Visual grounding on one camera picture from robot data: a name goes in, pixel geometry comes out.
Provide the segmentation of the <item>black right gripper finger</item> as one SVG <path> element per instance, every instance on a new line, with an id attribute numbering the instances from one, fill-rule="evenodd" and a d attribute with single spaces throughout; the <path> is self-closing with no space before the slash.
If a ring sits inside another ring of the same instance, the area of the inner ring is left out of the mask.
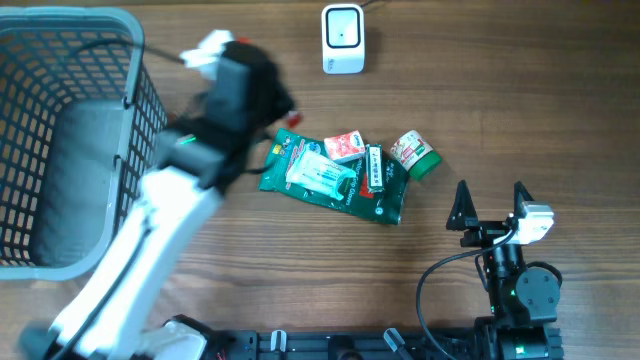
<path id="1" fill-rule="evenodd" d="M 478 215 L 467 182 L 458 182 L 454 203 L 446 222 L 450 231 L 465 231 L 478 226 Z"/>
<path id="2" fill-rule="evenodd" d="M 522 215 L 525 202 L 533 201 L 533 197 L 530 195 L 526 187 L 521 181 L 514 184 L 514 214 Z"/>

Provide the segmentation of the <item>teal white wipes packet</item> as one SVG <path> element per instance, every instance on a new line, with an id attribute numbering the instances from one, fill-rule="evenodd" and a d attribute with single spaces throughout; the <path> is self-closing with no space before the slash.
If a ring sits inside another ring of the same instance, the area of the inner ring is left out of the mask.
<path id="1" fill-rule="evenodd" d="M 310 150 L 304 150 L 286 172 L 287 183 L 299 185 L 335 200 L 342 200 L 340 185 L 355 179 L 356 172 Z"/>

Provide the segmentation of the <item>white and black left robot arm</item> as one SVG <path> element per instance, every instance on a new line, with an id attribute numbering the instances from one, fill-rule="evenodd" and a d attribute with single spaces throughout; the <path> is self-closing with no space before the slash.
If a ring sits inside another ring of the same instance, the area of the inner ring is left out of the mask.
<path id="1" fill-rule="evenodd" d="M 277 65 L 261 48 L 224 44 L 202 115 L 157 137 L 156 160 L 115 240 L 80 293 L 49 328 L 28 325 L 19 346 L 29 359 L 208 359 L 219 341 L 177 316 L 149 330 L 159 291 L 192 237 L 251 173 L 252 147 L 295 111 Z"/>

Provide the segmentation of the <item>red white small box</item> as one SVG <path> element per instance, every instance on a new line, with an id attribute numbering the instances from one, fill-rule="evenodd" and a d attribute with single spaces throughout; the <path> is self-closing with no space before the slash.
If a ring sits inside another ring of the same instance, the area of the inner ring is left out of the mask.
<path id="1" fill-rule="evenodd" d="M 366 146 L 358 130 L 325 138 L 323 142 L 328 157 L 338 164 L 362 158 L 366 154 Z"/>

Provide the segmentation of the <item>green white gum pack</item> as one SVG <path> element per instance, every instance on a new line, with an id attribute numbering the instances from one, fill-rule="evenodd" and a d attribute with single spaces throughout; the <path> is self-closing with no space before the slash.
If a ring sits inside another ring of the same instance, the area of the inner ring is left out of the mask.
<path id="1" fill-rule="evenodd" d="M 370 144 L 366 147 L 367 188 L 370 193 L 384 191 L 382 147 Z"/>

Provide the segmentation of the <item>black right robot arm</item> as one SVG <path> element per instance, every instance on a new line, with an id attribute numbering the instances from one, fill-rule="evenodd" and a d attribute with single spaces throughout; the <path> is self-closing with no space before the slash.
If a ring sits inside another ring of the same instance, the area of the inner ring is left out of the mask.
<path id="1" fill-rule="evenodd" d="M 460 245 L 476 251 L 474 262 L 489 296 L 491 315 L 473 326 L 472 359 L 561 359 L 557 320 L 562 275 L 543 262 L 526 262 L 523 247 L 554 225 L 551 206 L 517 182 L 514 209 L 502 221 L 481 221 L 464 180 L 457 185 L 446 228 L 461 231 Z"/>

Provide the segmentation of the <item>red stick sachet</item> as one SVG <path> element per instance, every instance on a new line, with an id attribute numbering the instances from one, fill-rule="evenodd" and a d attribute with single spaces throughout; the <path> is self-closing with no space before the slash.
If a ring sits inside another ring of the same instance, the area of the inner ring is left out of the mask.
<path id="1" fill-rule="evenodd" d="M 283 120 L 286 127 L 292 129 L 302 121 L 302 115 L 286 87 L 281 82 L 278 83 L 278 86 L 278 96 L 274 106 L 276 115 L 274 121 Z"/>

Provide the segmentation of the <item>green lid spice jar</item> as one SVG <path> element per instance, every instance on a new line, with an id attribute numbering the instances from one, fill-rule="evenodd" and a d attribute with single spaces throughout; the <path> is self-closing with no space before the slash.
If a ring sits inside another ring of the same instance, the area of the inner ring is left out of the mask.
<path id="1" fill-rule="evenodd" d="M 416 181 L 432 173 L 442 162 L 441 155 L 416 130 L 398 138 L 391 154 Z"/>

